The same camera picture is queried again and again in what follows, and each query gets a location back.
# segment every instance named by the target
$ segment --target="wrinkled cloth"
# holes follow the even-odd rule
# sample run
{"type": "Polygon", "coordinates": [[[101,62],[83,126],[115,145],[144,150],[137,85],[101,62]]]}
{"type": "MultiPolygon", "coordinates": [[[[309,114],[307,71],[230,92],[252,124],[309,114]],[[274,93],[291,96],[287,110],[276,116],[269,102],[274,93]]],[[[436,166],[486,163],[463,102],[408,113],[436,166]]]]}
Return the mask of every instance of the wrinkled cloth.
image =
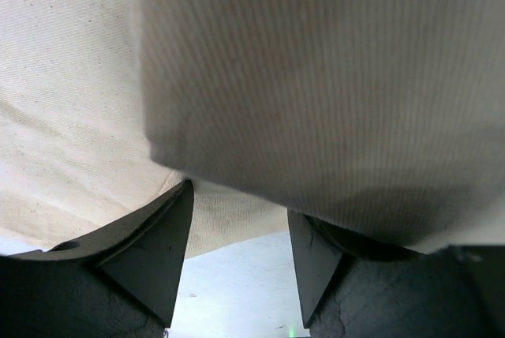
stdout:
{"type": "MultiPolygon", "coordinates": [[[[51,248],[180,180],[148,155],[128,0],[0,0],[0,10],[0,236],[51,248]]],[[[283,207],[195,189],[188,257],[287,229],[283,207]]]]}
{"type": "Polygon", "coordinates": [[[416,250],[504,243],[504,3],[132,0],[151,157],[416,250]]]}

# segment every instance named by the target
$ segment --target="gray floor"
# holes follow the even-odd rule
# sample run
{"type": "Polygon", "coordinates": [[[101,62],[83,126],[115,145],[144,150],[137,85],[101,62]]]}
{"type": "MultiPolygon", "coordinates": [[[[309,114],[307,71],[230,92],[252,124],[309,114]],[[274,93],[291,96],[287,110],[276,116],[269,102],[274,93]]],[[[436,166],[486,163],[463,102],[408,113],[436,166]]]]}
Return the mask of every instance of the gray floor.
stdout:
{"type": "MultiPolygon", "coordinates": [[[[0,254],[35,250],[0,237],[0,254]]],[[[188,259],[170,338],[292,338],[301,325],[289,233],[188,259]]]]}

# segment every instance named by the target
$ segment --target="beige canvas fabric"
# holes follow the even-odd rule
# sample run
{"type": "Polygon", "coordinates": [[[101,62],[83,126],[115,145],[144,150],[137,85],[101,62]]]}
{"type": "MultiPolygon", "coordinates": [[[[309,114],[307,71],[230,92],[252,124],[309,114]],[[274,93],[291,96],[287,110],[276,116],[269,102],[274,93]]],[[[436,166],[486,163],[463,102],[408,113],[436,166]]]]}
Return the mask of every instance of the beige canvas fabric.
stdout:
{"type": "Polygon", "coordinates": [[[375,238],[505,242],[505,0],[133,0],[152,156],[375,238]]]}
{"type": "MultiPolygon", "coordinates": [[[[150,161],[127,0],[0,0],[0,235],[52,247],[177,181],[150,161]]],[[[187,254],[286,229],[286,210],[196,182],[187,254]]]]}
{"type": "Polygon", "coordinates": [[[285,229],[262,198],[503,243],[504,1],[0,0],[0,234],[49,247],[148,203],[179,175],[145,130],[196,179],[189,255],[285,229]]]}

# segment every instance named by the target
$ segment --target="hole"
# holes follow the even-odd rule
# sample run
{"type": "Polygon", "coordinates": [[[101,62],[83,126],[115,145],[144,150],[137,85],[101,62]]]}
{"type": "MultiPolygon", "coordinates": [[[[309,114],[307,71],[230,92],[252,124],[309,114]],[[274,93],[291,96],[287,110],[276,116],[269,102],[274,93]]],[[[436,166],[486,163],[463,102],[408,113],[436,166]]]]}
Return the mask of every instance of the hole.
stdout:
{"type": "Polygon", "coordinates": [[[66,250],[76,249],[79,246],[80,246],[79,242],[68,241],[68,242],[60,243],[55,248],[53,248],[51,251],[66,251],[66,250]]]}

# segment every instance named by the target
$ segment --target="white floor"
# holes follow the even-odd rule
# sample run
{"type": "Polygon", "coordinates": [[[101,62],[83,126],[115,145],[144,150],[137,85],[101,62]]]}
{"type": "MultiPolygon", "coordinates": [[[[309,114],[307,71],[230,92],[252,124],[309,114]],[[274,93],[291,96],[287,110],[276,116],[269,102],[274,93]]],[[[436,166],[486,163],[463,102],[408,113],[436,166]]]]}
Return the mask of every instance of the white floor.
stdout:
{"type": "MultiPolygon", "coordinates": [[[[0,254],[34,249],[0,237],[0,254]]],[[[235,243],[184,263],[170,338],[305,336],[289,233],[235,243]]]]}

